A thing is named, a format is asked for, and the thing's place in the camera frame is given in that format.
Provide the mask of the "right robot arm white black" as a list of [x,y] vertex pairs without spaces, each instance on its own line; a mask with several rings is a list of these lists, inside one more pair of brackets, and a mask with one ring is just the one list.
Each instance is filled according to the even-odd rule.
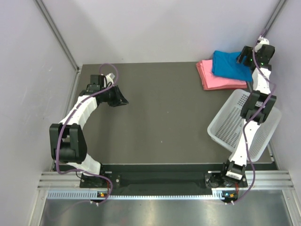
[[235,151],[224,164],[220,173],[220,182],[224,186],[239,183],[246,170],[247,163],[251,163],[249,148],[254,136],[263,124],[275,102],[273,92],[276,88],[270,88],[271,64],[269,63],[275,53],[275,47],[269,44],[266,38],[261,37],[254,47],[245,46],[237,57],[237,63],[249,67],[252,71],[253,90],[244,103],[240,116],[242,117],[241,138]]

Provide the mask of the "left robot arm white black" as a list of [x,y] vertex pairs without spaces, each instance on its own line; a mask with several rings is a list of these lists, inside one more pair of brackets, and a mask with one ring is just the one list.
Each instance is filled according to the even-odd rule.
[[90,83],[80,92],[76,104],[67,116],[50,126],[51,156],[59,174],[63,174],[59,164],[66,163],[73,167],[72,171],[90,177],[95,186],[100,187],[106,183],[107,176],[101,172],[101,163],[87,152],[83,128],[100,104],[107,103],[110,107],[117,107],[129,103],[116,81],[117,76],[113,73],[91,75]]

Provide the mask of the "blue t shirt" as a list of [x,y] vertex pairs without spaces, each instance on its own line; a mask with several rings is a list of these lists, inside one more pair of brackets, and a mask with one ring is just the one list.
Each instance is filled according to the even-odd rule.
[[237,63],[240,53],[216,50],[213,53],[212,74],[222,78],[251,82],[253,79],[249,67]]

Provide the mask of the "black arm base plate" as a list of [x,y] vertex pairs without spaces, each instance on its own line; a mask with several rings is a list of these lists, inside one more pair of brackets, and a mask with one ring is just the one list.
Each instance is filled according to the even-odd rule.
[[101,174],[113,183],[116,196],[205,195],[224,187],[223,163],[146,164],[102,166]]

